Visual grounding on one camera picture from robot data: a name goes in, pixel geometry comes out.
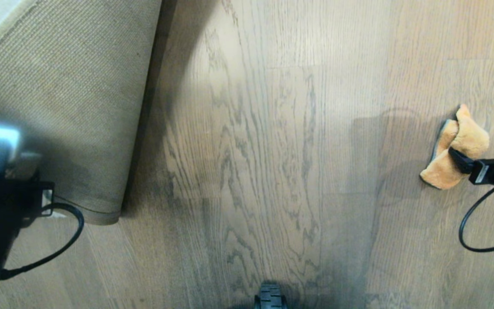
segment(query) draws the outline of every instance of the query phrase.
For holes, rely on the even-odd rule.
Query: wood grain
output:
[[[489,188],[418,176],[461,103],[494,142],[494,0],[166,5],[125,216],[0,308],[250,308],[268,280],[292,308],[494,308],[494,253],[457,240]],[[73,228],[39,221],[9,266]],[[494,196],[467,240],[494,244]]]

